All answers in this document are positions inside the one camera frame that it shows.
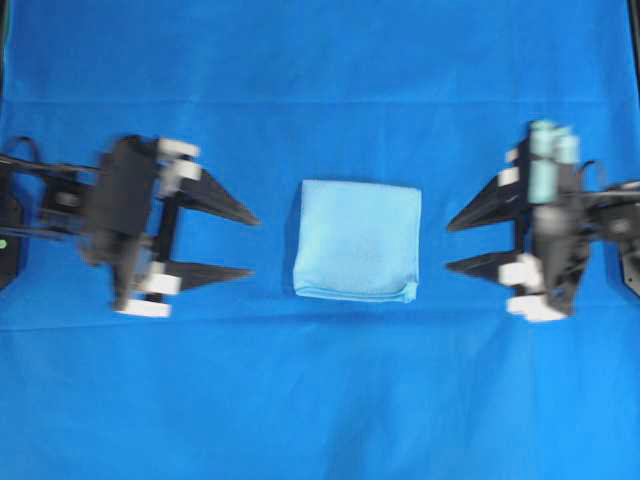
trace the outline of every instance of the light blue towel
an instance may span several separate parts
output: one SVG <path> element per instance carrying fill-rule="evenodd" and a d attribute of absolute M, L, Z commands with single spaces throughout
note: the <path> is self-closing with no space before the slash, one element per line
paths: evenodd
<path fill-rule="evenodd" d="M 302 182 L 296 293 L 359 302 L 415 300 L 420 206 L 415 188 Z"/>

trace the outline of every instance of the microfiber cloth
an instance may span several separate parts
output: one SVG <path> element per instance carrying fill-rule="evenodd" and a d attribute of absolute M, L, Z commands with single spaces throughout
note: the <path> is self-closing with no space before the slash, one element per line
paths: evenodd
<path fill-rule="evenodd" d="M 303 181 L 296 293 L 359 302 L 415 300 L 420 208 L 415 188 Z"/>

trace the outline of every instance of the light blue roller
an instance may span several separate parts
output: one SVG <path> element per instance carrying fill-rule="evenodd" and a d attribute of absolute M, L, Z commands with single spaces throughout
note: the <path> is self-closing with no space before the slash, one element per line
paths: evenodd
<path fill-rule="evenodd" d="M 566 165 L 578 163 L 578 147 L 579 140 L 575 135 L 564 135 L 556 139 L 554 150 L 556 162 Z"/>
<path fill-rule="evenodd" d="M 529 173 L 529 202 L 553 202 L 557 195 L 558 169 L 552 160 L 556 133 L 553 123 L 538 121 L 531 124 L 529 151 L 540 157 L 532 159 Z"/>

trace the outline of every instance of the white block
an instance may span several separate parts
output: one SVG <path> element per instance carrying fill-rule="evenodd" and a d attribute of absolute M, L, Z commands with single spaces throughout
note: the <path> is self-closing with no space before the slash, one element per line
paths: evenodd
<path fill-rule="evenodd" d="M 498 281 L 502 285 L 512 287 L 513 285 L 524 284 L 527 278 L 525 265 L 520 262 L 505 263 L 498 268 Z"/>
<path fill-rule="evenodd" d="M 171 138 L 160 138 L 158 140 L 158 150 L 165 155 L 179 157 L 187 155 L 191 158 L 200 156 L 200 147 L 190 143 L 172 140 Z"/>
<path fill-rule="evenodd" d="M 174 160 L 173 174 L 180 178 L 189 178 L 197 181 L 200 180 L 202 175 L 202 167 L 189 160 Z"/>
<path fill-rule="evenodd" d="M 507 300 L 507 312 L 522 315 L 531 323 L 553 322 L 566 318 L 564 313 L 547 305 L 544 295 L 512 297 Z"/>
<path fill-rule="evenodd" d="M 171 160 L 160 173 L 161 184 L 158 195 L 167 197 L 180 190 L 183 178 L 198 181 L 202 176 L 202 167 L 189 160 Z"/>
<path fill-rule="evenodd" d="M 118 313 L 138 317 L 167 318 L 171 314 L 171 305 L 132 298 L 127 301 L 125 308 L 118 310 Z"/>
<path fill-rule="evenodd" d="M 523 284 L 530 290 L 542 290 L 544 288 L 544 278 L 542 277 L 540 260 L 530 253 L 522 253 L 518 255 L 518 262 L 524 265 L 525 269 Z"/>
<path fill-rule="evenodd" d="M 513 162 L 516 161 L 517 158 L 518 158 L 518 149 L 517 148 L 512 148 L 505 155 L 505 162 L 513 163 Z"/>
<path fill-rule="evenodd" d="M 520 179 L 518 167 L 505 168 L 498 174 L 498 186 L 504 187 L 516 183 Z"/>
<path fill-rule="evenodd" d="M 177 295 L 180 293 L 182 279 L 164 273 L 151 273 L 145 277 L 140 286 L 140 291 L 147 293 L 162 293 L 163 295 Z"/>

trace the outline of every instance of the blue tablecloth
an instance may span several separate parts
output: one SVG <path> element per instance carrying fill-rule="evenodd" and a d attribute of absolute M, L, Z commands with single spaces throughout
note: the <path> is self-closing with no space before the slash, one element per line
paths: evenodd
<path fill-rule="evenodd" d="M 443 268 L 511 245 L 445 225 L 528 120 L 640 176 L 625 1 L 11 3 L 0 139 L 90 165 L 123 133 L 199 144 L 263 225 L 186 213 L 178 260 L 257 275 L 165 321 L 111 313 L 106 269 L 33 240 L 0 292 L 0 478 L 640 475 L 640 300 L 610 252 L 549 325 Z M 422 190 L 415 302 L 294 295 L 304 178 Z"/>

